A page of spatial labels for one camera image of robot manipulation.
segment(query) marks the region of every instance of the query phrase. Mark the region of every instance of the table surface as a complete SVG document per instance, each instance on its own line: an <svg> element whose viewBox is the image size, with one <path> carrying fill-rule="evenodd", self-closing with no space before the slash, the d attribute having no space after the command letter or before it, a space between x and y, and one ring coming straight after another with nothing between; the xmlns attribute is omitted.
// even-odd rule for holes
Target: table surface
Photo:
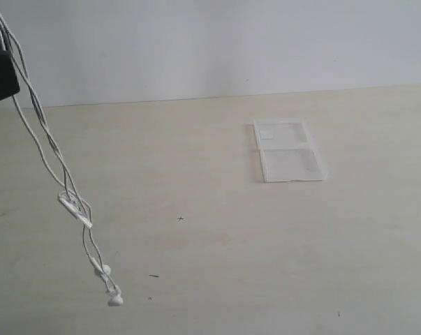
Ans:
<svg viewBox="0 0 421 335"><path fill-rule="evenodd" d="M0 110L0 334L421 334L421 86L46 113L125 302ZM263 182L252 123L282 117L327 181Z"/></svg>

